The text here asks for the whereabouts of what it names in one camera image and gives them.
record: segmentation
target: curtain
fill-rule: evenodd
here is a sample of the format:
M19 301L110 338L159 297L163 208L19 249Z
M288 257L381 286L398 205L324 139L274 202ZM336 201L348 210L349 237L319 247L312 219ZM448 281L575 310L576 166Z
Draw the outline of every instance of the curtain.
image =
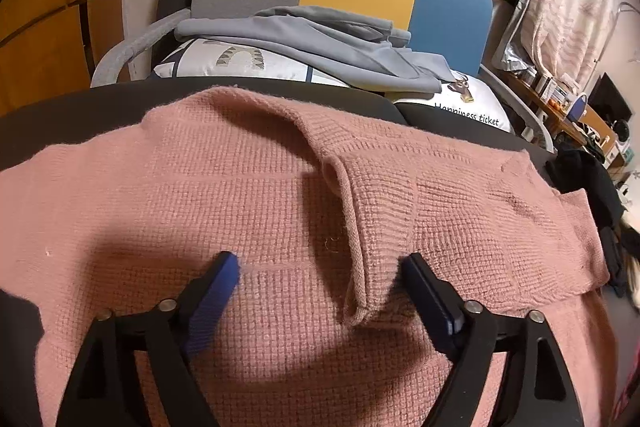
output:
M538 71L583 90L602 51L615 0L531 0L520 40Z

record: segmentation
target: folded gray garment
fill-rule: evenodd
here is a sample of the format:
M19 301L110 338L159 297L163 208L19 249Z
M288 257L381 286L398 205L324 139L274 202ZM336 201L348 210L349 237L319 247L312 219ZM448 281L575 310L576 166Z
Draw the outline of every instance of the folded gray garment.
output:
M394 29L390 21L316 6L260 13L264 15L243 19L187 19L178 24L175 37L254 46L366 90L441 92L440 80L455 81L442 55L394 47L392 41L407 41L410 34ZM319 22L295 14L317 17Z

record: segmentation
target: metal screw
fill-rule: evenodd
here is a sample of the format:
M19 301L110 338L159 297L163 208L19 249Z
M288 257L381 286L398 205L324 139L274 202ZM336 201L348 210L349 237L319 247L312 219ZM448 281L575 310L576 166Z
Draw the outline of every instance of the metal screw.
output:
M478 301L467 301L465 302L465 310L469 313L482 313L482 304Z
M178 303L173 299L165 299L163 301L160 301L160 303L158 304L158 309L161 312L172 312L175 310L177 305Z
M98 312L98 314L95 315L95 319L97 321L102 322L102 321L105 321L107 319L110 319L111 315L113 315L113 312L111 310L104 309L104 310L100 310Z
M538 310L531 310L529 312L529 318L532 321L537 322L538 324L542 324L545 321L545 315L543 315L543 313L539 312Z

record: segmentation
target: pink fabric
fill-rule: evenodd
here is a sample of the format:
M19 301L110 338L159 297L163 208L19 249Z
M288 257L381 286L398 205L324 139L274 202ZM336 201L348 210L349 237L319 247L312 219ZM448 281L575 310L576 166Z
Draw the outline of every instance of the pink fabric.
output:
M524 152L218 88L0 173L0 287L40 308L53 426L95 313L175 296L220 250L241 281L194 373L221 425L420 425L449 370L398 288L421 251L463 298L541 309L588 426L612 409L607 279L586 195ZM485 388L485 425L500 380ZM143 386L164 425L146 361Z

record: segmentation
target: wooden desk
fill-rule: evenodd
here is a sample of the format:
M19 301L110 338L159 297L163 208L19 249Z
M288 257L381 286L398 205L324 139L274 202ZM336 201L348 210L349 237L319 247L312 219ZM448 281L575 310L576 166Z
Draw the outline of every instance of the wooden desk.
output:
M556 111L553 107L546 102L540 100L540 96L535 90L531 89L521 79L515 76L511 71L498 71L500 79L507 84L515 94L517 94L526 103L533 103L537 108L541 109L546 114L545 126L549 131L552 138L555 138L561 132L568 134L573 140L580 145L586 145L587 140L584 139L582 133L580 133L574 125L566 119L564 114Z

